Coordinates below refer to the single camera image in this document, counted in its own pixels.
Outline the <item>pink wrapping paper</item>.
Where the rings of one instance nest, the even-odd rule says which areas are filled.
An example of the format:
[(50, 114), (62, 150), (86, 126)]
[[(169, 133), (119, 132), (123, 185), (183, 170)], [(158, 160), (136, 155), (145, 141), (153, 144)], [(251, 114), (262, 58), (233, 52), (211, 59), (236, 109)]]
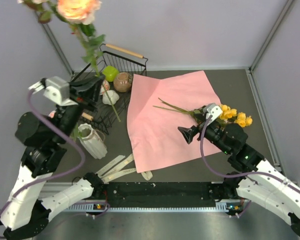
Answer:
[(178, 127), (189, 128), (195, 121), (170, 111), (162, 102), (191, 111), (220, 99), (202, 70), (157, 79), (134, 75), (127, 112), (127, 132), (136, 171), (158, 170), (200, 158), (200, 143), (187, 144)]

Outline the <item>yellow flower bunch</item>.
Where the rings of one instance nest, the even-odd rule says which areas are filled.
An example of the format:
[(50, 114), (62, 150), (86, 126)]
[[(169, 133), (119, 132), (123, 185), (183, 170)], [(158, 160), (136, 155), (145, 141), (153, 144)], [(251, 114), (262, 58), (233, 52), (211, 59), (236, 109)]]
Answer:
[[(199, 114), (201, 115), (203, 114), (204, 108), (207, 107), (206, 105), (200, 108), (195, 108), (193, 110), (187, 110), (172, 105), (166, 101), (163, 101), (161, 98), (159, 98), (159, 100), (161, 101), (162, 104), (167, 105), (170, 108), (154, 105), (155, 108), (178, 112), (178, 113), (191, 116), (197, 124), (203, 122), (203, 120), (200, 120), (201, 116)], [(221, 109), (221, 114), (217, 117), (216, 121), (221, 125), (222, 128), (232, 123), (238, 124), (241, 128), (249, 127), (252, 125), (253, 118), (251, 116), (247, 116), (244, 112), (237, 112), (237, 109), (230, 108), (226, 104), (219, 104), (217, 106)]]

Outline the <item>peach rose stem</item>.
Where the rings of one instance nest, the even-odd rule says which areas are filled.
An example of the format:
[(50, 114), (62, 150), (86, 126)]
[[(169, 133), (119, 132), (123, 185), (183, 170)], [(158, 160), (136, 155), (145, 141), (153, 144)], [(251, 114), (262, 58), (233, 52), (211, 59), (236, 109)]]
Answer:
[(85, 49), (83, 61), (90, 64), (97, 77), (101, 75), (97, 59), (102, 52), (98, 48), (105, 41), (105, 35), (97, 35), (93, 24), (95, 13), (102, 5), (100, 0), (19, 0), (18, 3), (34, 10), (41, 24), (50, 22), (52, 15), (67, 23)]

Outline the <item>beige ribbon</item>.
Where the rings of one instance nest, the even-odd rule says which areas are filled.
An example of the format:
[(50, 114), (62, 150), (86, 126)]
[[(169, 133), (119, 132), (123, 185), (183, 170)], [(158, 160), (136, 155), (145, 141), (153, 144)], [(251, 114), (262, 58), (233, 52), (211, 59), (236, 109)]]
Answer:
[(133, 154), (130, 154), (129, 156), (118, 155), (100, 170), (98, 170), (96, 174), (104, 184), (108, 184), (123, 176), (136, 173), (137, 169), (135, 167), (126, 169), (127, 165), (134, 161), (135, 158)]

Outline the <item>pink flower bunch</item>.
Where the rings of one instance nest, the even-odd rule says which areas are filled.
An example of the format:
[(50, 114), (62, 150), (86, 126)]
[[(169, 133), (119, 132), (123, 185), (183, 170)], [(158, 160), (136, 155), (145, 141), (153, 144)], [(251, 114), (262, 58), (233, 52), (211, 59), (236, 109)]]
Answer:
[(54, 118), (54, 116), (55, 116), (55, 113), (56, 113), (56, 111), (55, 110), (53, 110), (53, 111), (51, 111), (50, 113), (49, 113), (49, 117), (51, 118), (51, 119), (53, 119)]

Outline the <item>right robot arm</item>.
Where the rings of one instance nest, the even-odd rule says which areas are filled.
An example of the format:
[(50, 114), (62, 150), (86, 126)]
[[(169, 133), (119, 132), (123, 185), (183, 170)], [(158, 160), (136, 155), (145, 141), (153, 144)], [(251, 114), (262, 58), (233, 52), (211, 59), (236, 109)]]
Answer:
[(228, 162), (236, 174), (222, 174), (230, 179), (223, 185), (229, 198), (239, 196), (250, 200), (284, 220), (300, 237), (300, 187), (285, 177), (257, 150), (246, 143), (248, 135), (236, 123), (221, 128), (218, 123), (190, 128), (177, 128), (190, 144), (199, 136), (200, 146), (208, 140), (229, 156)]

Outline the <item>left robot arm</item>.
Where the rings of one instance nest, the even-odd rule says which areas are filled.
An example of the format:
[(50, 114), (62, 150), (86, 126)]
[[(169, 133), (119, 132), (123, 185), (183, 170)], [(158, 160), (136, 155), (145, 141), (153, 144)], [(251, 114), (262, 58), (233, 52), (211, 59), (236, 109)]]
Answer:
[(86, 173), (69, 188), (41, 199), (40, 192), (47, 181), (60, 178), (56, 173), (69, 144), (84, 163), (83, 150), (71, 139), (85, 110), (93, 110), (99, 98), (105, 76), (68, 82), (54, 76), (43, 78), (28, 89), (27, 99), (38, 92), (56, 105), (53, 117), (40, 114), (34, 107), (24, 113), (17, 125), (15, 137), (25, 146), (17, 180), (6, 204), (0, 209), (0, 240), (25, 240), (40, 234), (63, 210), (82, 200), (99, 198), (104, 183), (93, 172)]

